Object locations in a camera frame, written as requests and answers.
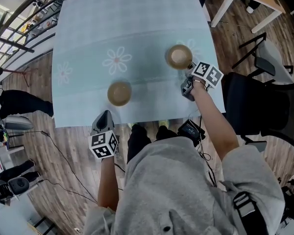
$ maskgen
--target floor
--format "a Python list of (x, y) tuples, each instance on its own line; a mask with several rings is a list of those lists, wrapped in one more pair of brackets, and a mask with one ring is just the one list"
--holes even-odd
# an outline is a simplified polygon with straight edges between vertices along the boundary
[[(223, 0), (207, 0), (206, 5), (210, 17), (213, 18)], [(231, 66), (246, 52), (246, 48), (238, 49), (238, 46), (254, 37), (250, 30), (263, 18), (270, 14), (270, 9), (260, 6), (252, 15), (247, 14), (245, 5), (235, 0), (216, 28), (211, 29), (216, 47), (219, 68), (228, 73)], [(283, 54), (285, 65), (294, 65), (294, 23), (290, 15), (282, 15), (274, 20), (266, 30), (268, 38), (272, 40)], [(44, 100), (51, 98), (51, 62), (52, 53), (32, 62), (29, 65), (31, 73), (28, 75), (30, 87), (27, 88), (21, 76), (11, 75), (5, 79), (5, 89), (18, 89), (28, 91)], [(250, 57), (241, 63), (235, 72), (248, 74), (253, 69), (253, 58)], [(266, 76), (259, 76), (262, 81), (269, 80)], [(37, 131), (44, 130), (50, 133), (54, 142), (58, 145), (63, 155), (68, 159), (77, 177), (96, 198), (99, 178), (100, 163), (96, 163), (94, 156), (88, 149), (87, 137), (89, 127), (54, 128), (54, 121), (47, 115), (37, 112), (26, 115), (33, 121)], [(171, 122), (171, 129), (176, 130), (183, 119)], [(154, 140), (157, 131), (157, 123), (146, 123), (148, 136)], [(120, 154), (116, 162), (125, 168), (127, 154), (127, 140), (129, 137), (127, 125), (117, 125), (116, 132), (120, 135)], [(294, 147), (274, 137), (253, 137), (254, 140), (267, 140), (267, 149), (262, 155), (274, 171), (277, 178), (281, 178), (281, 185), (285, 185), (291, 175), (294, 174)], [(69, 190), (74, 190), (87, 197), (90, 195), (80, 185), (72, 174), (68, 163), (63, 159), (51, 140), (41, 133), (28, 133), (23, 137), (13, 140), (14, 145), (23, 144), (25, 151), (13, 155), (15, 164), (32, 158), (37, 162), (37, 169), (42, 172), (42, 178), (49, 179), (53, 183), (60, 183)], [(203, 141), (204, 151), (211, 155), (209, 162), (214, 168), (217, 178), (221, 178), (220, 161), (213, 149), (209, 138)], [(119, 187), (123, 187), (124, 174), (116, 168)], [(74, 228), (82, 230), (86, 210), (93, 203), (76, 194), (64, 191), (60, 186), (53, 186), (49, 182), (42, 182), (29, 197), (40, 215), (45, 215), (59, 227), (63, 234), (75, 234)]]

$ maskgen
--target person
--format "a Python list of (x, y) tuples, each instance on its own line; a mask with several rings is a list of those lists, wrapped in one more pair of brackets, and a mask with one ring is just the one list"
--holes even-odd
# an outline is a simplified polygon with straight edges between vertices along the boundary
[(87, 212), (85, 235), (245, 234), (233, 203), (244, 191), (257, 203), (268, 234), (275, 234), (285, 205), (277, 179), (255, 146), (239, 146), (204, 82), (193, 84), (191, 94), (222, 161), (226, 191), (207, 180), (205, 161), (191, 139), (160, 126), (158, 140), (151, 143), (146, 130), (134, 125), (122, 198), (119, 200), (114, 157), (105, 158), (98, 206)]
[(24, 114), (35, 111), (42, 111), (53, 116), (53, 105), (32, 94), (18, 90), (3, 91), (0, 95), (0, 118), (4, 119), (8, 115)]
[[(32, 159), (29, 159), (21, 165), (12, 167), (8, 170), (4, 170), (3, 172), (1, 172), (0, 173), (0, 180), (8, 182), (10, 179), (20, 176), (22, 173), (26, 172), (28, 169), (34, 167), (35, 165), (36, 165), (36, 163)], [(40, 177), (40, 173), (38, 171), (28, 172), (28, 173), (22, 175), (22, 177), (26, 178), (29, 182), (33, 182), (38, 177)], [(10, 200), (0, 201), (0, 204), (9, 206)]]

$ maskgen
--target white flower print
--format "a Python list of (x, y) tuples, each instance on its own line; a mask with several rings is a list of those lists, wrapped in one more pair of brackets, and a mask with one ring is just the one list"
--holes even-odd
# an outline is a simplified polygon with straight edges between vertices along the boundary
[(113, 75), (117, 68), (121, 72), (127, 71), (127, 66), (124, 62), (128, 62), (132, 59), (132, 55), (126, 54), (124, 55), (124, 47), (119, 47), (117, 50), (117, 53), (115, 53), (113, 50), (109, 49), (107, 51), (107, 55), (110, 57), (102, 62), (103, 66), (109, 66), (109, 73), (110, 75)]
[(195, 64), (198, 64), (199, 61), (202, 59), (200, 48), (196, 47), (196, 42), (194, 39), (189, 39), (187, 43), (184, 43), (183, 41), (177, 41), (176, 44), (185, 45), (191, 50), (193, 54), (193, 62)]
[(56, 77), (58, 78), (58, 86), (61, 86), (63, 83), (69, 83), (69, 75), (73, 72), (73, 69), (69, 67), (69, 62), (64, 62), (62, 65), (58, 64), (58, 72)]

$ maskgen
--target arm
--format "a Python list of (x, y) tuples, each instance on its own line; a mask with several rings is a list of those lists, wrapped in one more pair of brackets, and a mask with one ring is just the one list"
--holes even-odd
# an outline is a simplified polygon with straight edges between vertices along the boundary
[(236, 134), (232, 126), (215, 106), (212, 98), (206, 92), (202, 82), (194, 81), (191, 95), (202, 115), (208, 135), (220, 159), (231, 150), (239, 147)]
[(114, 157), (102, 160), (101, 177), (98, 191), (98, 206), (117, 210), (119, 189), (114, 168)]

